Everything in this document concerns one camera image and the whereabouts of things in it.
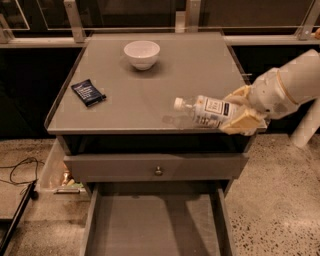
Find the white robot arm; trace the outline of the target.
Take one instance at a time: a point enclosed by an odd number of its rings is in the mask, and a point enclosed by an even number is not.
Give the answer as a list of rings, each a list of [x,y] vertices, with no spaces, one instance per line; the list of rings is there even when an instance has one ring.
[[[221,124],[220,130],[250,136],[266,119],[288,116],[319,95],[320,56],[311,49],[226,96],[225,100],[239,109]]]

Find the white robot base pole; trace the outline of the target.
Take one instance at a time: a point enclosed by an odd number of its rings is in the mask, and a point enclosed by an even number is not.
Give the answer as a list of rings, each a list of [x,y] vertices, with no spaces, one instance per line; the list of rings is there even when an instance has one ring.
[[[292,143],[299,148],[306,146],[319,127],[320,99],[317,98],[291,135]]]

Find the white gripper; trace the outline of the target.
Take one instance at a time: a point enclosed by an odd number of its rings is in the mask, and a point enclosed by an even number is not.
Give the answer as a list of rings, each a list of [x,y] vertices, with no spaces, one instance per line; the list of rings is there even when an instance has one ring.
[[[228,135],[250,136],[262,126],[266,117],[278,120],[296,112],[299,108],[299,104],[286,89],[279,68],[268,70],[251,86],[244,85],[225,96],[223,100],[240,107],[219,127]]]

